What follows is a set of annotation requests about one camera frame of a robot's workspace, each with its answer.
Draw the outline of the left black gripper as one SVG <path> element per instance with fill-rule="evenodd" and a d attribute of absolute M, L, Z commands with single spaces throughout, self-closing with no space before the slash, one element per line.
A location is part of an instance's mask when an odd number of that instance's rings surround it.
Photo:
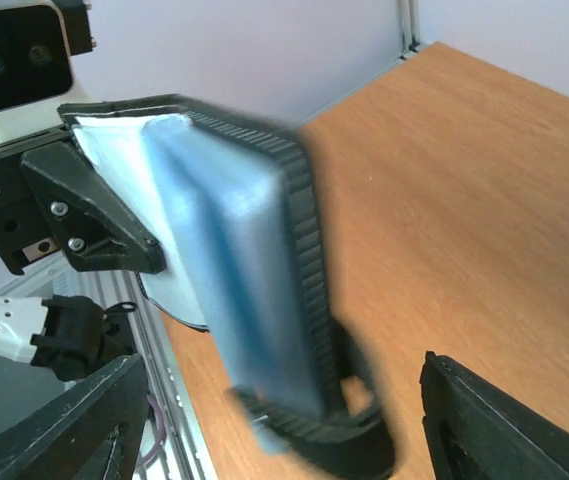
<path fill-rule="evenodd" d="M 54 127 L 0 145 L 4 265 L 22 275 L 58 250 L 54 237 L 79 272 L 163 271 L 158 240 L 83 156 L 56 142 L 69 139 L 65 128 Z"/>

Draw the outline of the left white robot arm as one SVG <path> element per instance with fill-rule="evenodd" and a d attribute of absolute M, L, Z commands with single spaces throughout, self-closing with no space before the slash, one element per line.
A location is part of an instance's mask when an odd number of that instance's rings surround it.
<path fill-rule="evenodd" d="M 156 274 L 166 265 L 158 240 L 61 127 L 0 145 L 0 259 L 21 275 L 56 252 L 79 272 Z M 133 353 L 114 320 L 136 308 L 102 308 L 86 296 L 0 296 L 0 356 L 62 381 L 86 378 Z"/>

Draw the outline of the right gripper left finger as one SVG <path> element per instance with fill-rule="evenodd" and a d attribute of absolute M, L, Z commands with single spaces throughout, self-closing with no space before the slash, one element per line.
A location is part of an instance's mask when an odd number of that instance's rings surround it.
<path fill-rule="evenodd" d="M 111 361 L 0 434 L 0 479 L 131 479 L 147 390 L 141 356 Z"/>

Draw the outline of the black leather card holder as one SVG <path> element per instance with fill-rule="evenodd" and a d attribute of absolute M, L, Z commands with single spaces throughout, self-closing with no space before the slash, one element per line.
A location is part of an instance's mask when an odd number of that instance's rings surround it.
<path fill-rule="evenodd" d="M 65 104 L 82 153 L 158 239 L 147 297 L 206 328 L 269 452 L 386 479 L 397 446 L 372 368 L 333 316 L 313 159 L 293 128 L 178 95 Z"/>

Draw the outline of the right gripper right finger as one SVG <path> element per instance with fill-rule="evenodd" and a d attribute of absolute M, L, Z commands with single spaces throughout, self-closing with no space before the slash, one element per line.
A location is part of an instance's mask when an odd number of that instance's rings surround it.
<path fill-rule="evenodd" d="M 429 351 L 420 385 L 437 479 L 569 479 L 569 432 L 464 365 Z"/>

